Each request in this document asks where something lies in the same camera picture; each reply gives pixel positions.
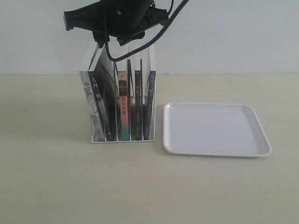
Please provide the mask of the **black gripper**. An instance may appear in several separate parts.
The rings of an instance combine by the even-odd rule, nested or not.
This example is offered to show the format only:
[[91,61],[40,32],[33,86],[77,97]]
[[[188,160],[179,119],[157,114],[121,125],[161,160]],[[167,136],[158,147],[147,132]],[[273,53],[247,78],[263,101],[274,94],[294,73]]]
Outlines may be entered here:
[[100,0],[64,11],[66,30],[92,31],[98,48],[110,41],[110,36],[117,38],[120,46],[142,39],[146,30],[156,25],[165,26],[168,21],[168,11],[157,8],[152,0]]

